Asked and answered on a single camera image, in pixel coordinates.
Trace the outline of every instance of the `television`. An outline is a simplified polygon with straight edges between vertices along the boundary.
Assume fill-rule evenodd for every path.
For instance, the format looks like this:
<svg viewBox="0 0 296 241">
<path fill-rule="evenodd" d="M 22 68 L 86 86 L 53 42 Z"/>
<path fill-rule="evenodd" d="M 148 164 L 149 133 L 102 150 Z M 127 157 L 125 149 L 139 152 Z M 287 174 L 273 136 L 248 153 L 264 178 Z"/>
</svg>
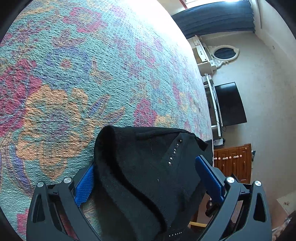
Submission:
<svg viewBox="0 0 296 241">
<path fill-rule="evenodd" d="M 246 123 L 242 99 L 235 82 L 215 86 L 218 99 L 221 126 L 231 126 Z"/>
</svg>

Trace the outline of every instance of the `cabinet door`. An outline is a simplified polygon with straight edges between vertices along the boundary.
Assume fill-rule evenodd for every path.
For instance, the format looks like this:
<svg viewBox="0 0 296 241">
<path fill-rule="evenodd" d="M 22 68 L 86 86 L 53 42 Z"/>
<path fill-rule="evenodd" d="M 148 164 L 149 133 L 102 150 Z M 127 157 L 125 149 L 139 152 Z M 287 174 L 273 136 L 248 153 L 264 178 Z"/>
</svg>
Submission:
<svg viewBox="0 0 296 241">
<path fill-rule="evenodd" d="M 229 159 L 228 150 L 218 151 L 218 168 L 227 177 L 226 161 Z"/>
<path fill-rule="evenodd" d="M 228 151 L 229 159 L 226 161 L 226 168 L 228 170 L 228 176 L 238 175 L 239 172 L 239 148 L 231 148 Z"/>
<path fill-rule="evenodd" d="M 214 151 L 214 167 L 218 167 L 218 152 Z"/>
<path fill-rule="evenodd" d="M 251 150 L 250 146 L 239 149 L 239 175 L 241 183 L 250 183 L 251 181 Z"/>
</svg>

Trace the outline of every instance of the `wall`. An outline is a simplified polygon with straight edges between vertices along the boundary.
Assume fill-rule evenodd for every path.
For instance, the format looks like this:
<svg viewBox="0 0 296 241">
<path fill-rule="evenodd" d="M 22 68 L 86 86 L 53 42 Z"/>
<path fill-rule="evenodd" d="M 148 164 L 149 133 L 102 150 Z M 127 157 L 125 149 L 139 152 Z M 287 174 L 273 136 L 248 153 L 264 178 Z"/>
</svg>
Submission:
<svg viewBox="0 0 296 241">
<path fill-rule="evenodd" d="M 250 0 L 256 35 L 275 55 L 276 61 L 296 86 L 296 39 L 279 13 L 265 0 Z"/>
<path fill-rule="evenodd" d="M 276 199 L 295 189 L 294 141 L 295 89 L 270 49 L 252 32 L 210 34 L 202 37 L 209 46 L 232 45 L 238 58 L 213 75 L 215 85 L 236 82 L 247 123 L 228 126 L 225 146 L 252 144 L 256 150 L 251 181 L 263 183 L 273 223 Z"/>
<path fill-rule="evenodd" d="M 157 0 L 170 15 L 185 10 L 180 0 Z"/>
</svg>

